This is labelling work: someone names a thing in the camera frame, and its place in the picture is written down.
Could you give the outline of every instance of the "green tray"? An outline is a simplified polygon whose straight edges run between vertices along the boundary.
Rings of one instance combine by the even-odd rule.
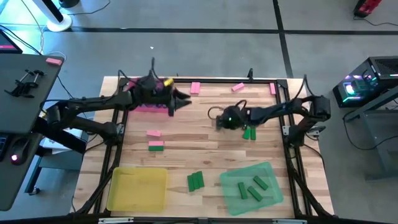
[[[269,186],[267,190],[263,190],[253,180],[256,175]],[[220,180],[223,188],[224,202],[231,215],[240,215],[245,212],[255,211],[259,208],[281,203],[284,200],[284,196],[269,162],[222,173]],[[249,198],[242,199],[238,187],[239,182],[244,183],[246,190],[248,187],[253,186],[261,194],[263,199],[258,202],[249,192]]]

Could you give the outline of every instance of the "red device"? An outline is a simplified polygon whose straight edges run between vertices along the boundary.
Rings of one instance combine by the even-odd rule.
[[[365,18],[380,4],[382,0],[359,0],[354,9],[354,15]]]

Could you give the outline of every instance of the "concrete floor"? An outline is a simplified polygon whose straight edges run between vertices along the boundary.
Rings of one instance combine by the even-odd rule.
[[[107,0],[81,0],[70,12],[90,12]],[[286,30],[398,30],[354,21],[357,0],[279,0]],[[40,25],[45,17],[31,7]],[[11,16],[18,9],[21,17]],[[398,2],[383,0],[368,19],[398,24]],[[0,15],[2,24],[34,24],[19,1],[10,0]],[[219,28],[277,29],[272,0],[111,0],[103,11],[73,16],[73,25],[96,28]],[[45,52],[68,56],[60,77],[74,96],[96,96],[105,75],[122,69],[128,75],[145,75],[150,58],[157,59],[162,75],[243,77],[249,68],[255,77],[285,78],[284,58],[278,34],[156,34],[118,32],[46,32]],[[39,48],[40,33],[31,26],[16,31]],[[398,222],[398,180],[365,182],[364,174],[378,164],[374,152],[351,146],[341,118],[346,110],[336,107],[331,89],[368,56],[398,55],[396,35],[286,35],[293,76],[308,75],[312,90],[332,99],[332,119],[320,138],[326,176],[336,215],[343,218]],[[50,98],[66,98],[56,83]],[[351,132],[359,126],[350,124]],[[360,134],[352,138],[360,141]],[[37,185],[40,195],[20,193],[13,208],[0,219],[63,215],[69,212],[78,174],[45,170]],[[32,211],[31,207],[40,207]]]

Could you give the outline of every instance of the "yellow plastic bin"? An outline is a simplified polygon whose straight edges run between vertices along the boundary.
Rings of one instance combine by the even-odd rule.
[[[161,212],[166,186],[167,169],[115,168],[106,208],[109,211]]]

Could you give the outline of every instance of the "wooden table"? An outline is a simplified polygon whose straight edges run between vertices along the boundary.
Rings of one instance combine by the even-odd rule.
[[[291,97],[296,95],[302,79],[288,79]],[[112,95],[116,88],[116,77],[104,77],[101,95]],[[280,204],[262,208],[255,212],[245,213],[237,218],[292,218],[292,198],[290,196],[286,161],[283,152],[282,138],[277,118],[270,119],[257,128],[257,140],[248,141],[242,138],[239,130],[215,131],[214,121],[207,116],[211,106],[228,106],[246,99],[248,106],[271,106],[276,104],[268,84],[247,84],[239,92],[232,93],[234,84],[202,83],[200,94],[191,97],[192,104],[175,113],[173,118],[167,114],[129,113],[121,167],[164,167],[168,170],[166,206],[162,213],[112,212],[112,216],[135,217],[230,217],[224,204],[220,186],[220,174],[227,170],[251,166],[261,162],[270,162],[274,169],[284,201]],[[189,83],[176,83],[176,87],[185,93],[190,92]],[[97,111],[95,121],[106,122],[112,118],[113,110]],[[295,115],[295,121],[301,120]],[[147,130],[162,132],[161,141],[165,141],[164,152],[149,152],[146,136]],[[98,144],[102,139],[96,138],[88,147]],[[305,143],[319,150],[318,143],[305,139]],[[97,187],[105,146],[98,146],[87,152],[75,191],[74,205],[79,209]],[[333,213],[328,184],[321,158],[310,149],[301,147],[303,166],[308,188],[312,191],[324,209]],[[205,187],[192,193],[188,192],[187,175],[202,170]],[[106,207],[109,185],[104,190],[101,211]],[[298,199],[304,211],[300,188]]]

